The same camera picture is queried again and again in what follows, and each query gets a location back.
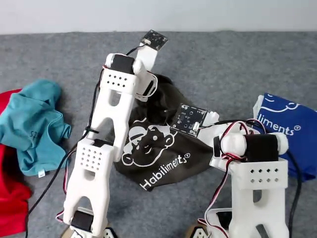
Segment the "black drawstring bag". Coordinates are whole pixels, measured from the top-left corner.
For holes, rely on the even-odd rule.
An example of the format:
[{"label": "black drawstring bag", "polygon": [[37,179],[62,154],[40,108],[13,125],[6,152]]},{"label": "black drawstring bag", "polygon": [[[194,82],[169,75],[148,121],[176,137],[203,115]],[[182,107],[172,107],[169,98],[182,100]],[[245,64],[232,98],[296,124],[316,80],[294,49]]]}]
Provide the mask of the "black drawstring bag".
[{"label": "black drawstring bag", "polygon": [[145,190],[196,175],[208,169],[212,158],[209,146],[170,129],[179,105],[192,103],[169,78],[157,77],[156,92],[132,110],[121,160],[114,163]]}]

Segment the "black circuit board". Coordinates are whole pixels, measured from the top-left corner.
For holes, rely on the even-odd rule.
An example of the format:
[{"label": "black circuit board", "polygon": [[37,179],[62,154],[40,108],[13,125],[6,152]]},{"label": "black circuit board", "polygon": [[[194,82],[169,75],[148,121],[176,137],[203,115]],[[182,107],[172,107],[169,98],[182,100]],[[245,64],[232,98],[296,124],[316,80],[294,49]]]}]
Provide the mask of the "black circuit board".
[{"label": "black circuit board", "polygon": [[168,38],[164,35],[150,30],[142,39],[141,42],[148,45],[152,49],[159,51],[163,45],[168,41]]},{"label": "black circuit board", "polygon": [[199,130],[194,129],[194,125],[197,122],[202,125],[207,113],[208,111],[204,109],[181,104],[175,114],[171,129],[197,137]]}]

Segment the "red t-shirt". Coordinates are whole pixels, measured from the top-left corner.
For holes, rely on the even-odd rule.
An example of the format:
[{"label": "red t-shirt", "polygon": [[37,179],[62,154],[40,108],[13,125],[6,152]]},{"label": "red t-shirt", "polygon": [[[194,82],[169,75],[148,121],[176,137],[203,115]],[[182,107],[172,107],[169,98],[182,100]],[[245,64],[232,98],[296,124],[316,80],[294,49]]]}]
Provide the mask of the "red t-shirt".
[{"label": "red t-shirt", "polygon": [[[0,94],[0,114],[6,108],[11,94],[19,91],[20,89]],[[31,190],[13,178],[10,171],[4,171],[4,160],[17,160],[14,150],[0,144],[0,237],[25,231],[27,200],[32,195]]]}]

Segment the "teal t-shirt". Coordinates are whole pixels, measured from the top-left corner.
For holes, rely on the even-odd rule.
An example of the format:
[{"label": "teal t-shirt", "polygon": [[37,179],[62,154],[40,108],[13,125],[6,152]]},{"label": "teal t-shirt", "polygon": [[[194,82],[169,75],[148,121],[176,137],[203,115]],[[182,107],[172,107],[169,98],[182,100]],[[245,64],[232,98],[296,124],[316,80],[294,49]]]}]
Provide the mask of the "teal t-shirt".
[{"label": "teal t-shirt", "polygon": [[17,149],[26,176],[57,169],[65,155],[58,144],[69,138],[71,127],[55,110],[60,94],[57,83],[37,80],[12,94],[0,116],[0,143]]}]

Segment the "blue drawstring bag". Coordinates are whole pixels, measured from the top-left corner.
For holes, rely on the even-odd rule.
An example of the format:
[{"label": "blue drawstring bag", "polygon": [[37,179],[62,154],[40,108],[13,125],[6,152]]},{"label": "blue drawstring bag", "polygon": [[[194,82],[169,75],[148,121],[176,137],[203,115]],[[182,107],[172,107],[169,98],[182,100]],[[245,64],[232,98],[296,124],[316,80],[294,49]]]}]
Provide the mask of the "blue drawstring bag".
[{"label": "blue drawstring bag", "polygon": [[[260,95],[253,108],[254,118],[261,121],[270,132],[282,132],[288,138],[289,150],[294,155],[303,181],[316,178],[317,155],[312,153],[317,138],[317,113],[303,105],[265,93]],[[296,177],[294,164],[287,154],[289,175]]]}]

